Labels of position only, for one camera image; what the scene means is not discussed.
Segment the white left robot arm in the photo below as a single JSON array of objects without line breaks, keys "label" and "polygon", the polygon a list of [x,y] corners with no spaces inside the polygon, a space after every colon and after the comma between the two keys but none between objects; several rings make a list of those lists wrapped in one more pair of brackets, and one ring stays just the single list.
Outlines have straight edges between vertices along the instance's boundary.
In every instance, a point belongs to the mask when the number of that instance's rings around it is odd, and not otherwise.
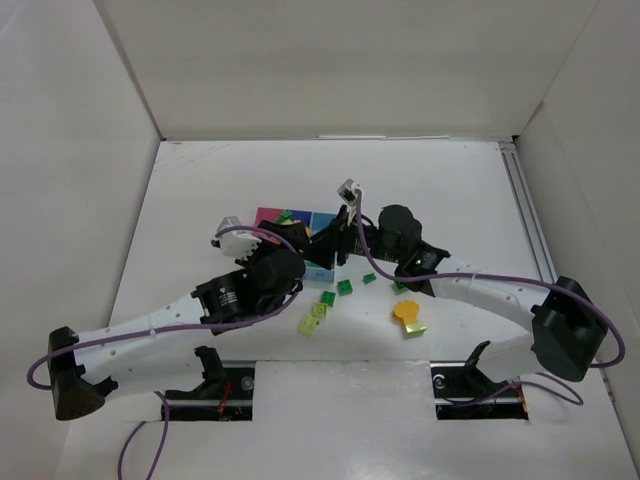
[{"label": "white left robot arm", "polygon": [[304,225],[263,221],[248,228],[228,217],[213,244],[238,269],[111,329],[50,333],[45,363],[57,420],[82,418],[122,396],[169,389],[178,377],[191,380],[197,393],[213,391],[225,379],[213,348],[198,347],[173,365],[155,364],[151,356],[199,331],[220,335],[277,316],[301,291],[310,244]]}]

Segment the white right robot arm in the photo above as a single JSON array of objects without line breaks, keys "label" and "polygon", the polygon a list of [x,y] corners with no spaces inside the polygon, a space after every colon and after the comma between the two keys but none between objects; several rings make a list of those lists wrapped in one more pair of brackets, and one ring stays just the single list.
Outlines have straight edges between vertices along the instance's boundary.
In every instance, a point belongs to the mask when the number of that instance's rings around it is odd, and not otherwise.
[{"label": "white right robot arm", "polygon": [[413,292],[472,305],[521,327],[513,339],[482,341],[471,356],[470,364],[494,382],[529,373],[580,382],[608,332],[575,280],[561,277],[538,286],[485,279],[425,242],[421,223],[404,206],[384,207],[376,226],[363,227],[342,208],[304,249],[307,260],[327,269],[345,264],[351,254],[395,263],[396,281]]}]

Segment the green lego plate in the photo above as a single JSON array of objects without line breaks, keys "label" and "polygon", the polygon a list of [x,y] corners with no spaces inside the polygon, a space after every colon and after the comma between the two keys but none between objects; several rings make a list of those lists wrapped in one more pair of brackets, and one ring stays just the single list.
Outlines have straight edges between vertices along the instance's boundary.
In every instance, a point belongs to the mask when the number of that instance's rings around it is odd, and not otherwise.
[{"label": "green lego plate", "polygon": [[293,215],[293,212],[290,210],[283,210],[280,215],[278,216],[278,218],[276,219],[276,223],[277,224],[286,224],[287,222],[291,221],[291,217]]}]

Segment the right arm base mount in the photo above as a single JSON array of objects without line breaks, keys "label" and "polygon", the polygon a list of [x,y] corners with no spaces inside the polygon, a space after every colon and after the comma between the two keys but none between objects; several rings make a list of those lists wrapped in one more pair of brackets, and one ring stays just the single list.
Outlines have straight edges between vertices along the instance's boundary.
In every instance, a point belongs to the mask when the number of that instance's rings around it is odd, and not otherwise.
[{"label": "right arm base mount", "polygon": [[489,341],[480,343],[464,361],[430,363],[438,420],[529,419],[520,387],[506,388],[507,382],[495,383],[478,370],[478,360],[489,344]]}]

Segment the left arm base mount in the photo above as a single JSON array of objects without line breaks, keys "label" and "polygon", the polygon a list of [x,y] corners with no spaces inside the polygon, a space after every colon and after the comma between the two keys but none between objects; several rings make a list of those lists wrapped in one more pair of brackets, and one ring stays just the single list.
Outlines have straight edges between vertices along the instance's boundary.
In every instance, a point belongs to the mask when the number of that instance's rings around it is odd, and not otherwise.
[{"label": "left arm base mount", "polygon": [[213,347],[198,347],[201,368],[194,387],[163,393],[168,409],[161,418],[173,422],[244,422],[253,417],[256,363],[223,361]]}]

